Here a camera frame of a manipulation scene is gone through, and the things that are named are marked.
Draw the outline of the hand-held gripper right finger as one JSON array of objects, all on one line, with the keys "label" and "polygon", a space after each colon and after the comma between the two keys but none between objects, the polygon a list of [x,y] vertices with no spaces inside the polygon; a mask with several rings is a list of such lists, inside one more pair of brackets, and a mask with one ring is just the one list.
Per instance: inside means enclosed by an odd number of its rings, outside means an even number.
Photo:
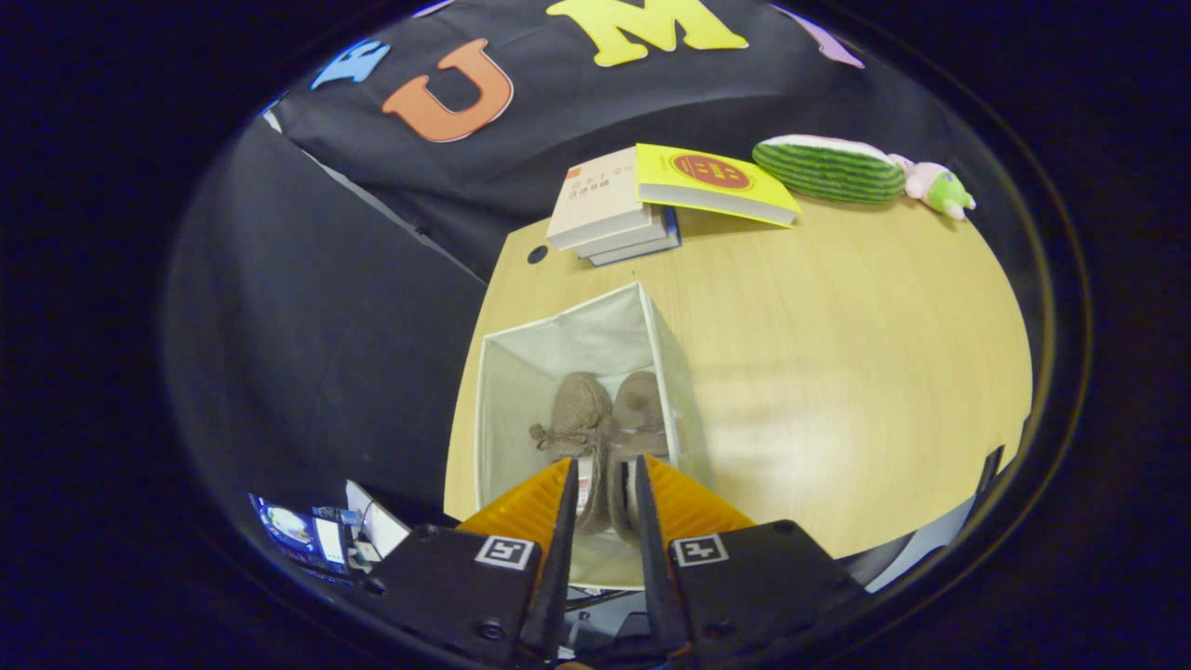
[{"label": "hand-held gripper right finger", "polygon": [[866,589],[791,520],[755,522],[654,455],[636,461],[651,637],[672,664],[775,664],[833,641]]}]

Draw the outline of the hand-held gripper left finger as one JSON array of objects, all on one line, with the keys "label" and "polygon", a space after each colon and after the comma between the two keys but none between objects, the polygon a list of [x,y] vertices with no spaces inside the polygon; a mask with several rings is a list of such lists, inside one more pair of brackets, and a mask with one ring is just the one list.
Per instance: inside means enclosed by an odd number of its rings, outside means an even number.
[{"label": "hand-held gripper left finger", "polygon": [[553,665],[578,495],[578,464],[565,458],[455,530],[424,522],[368,576],[369,613],[454,665]]}]

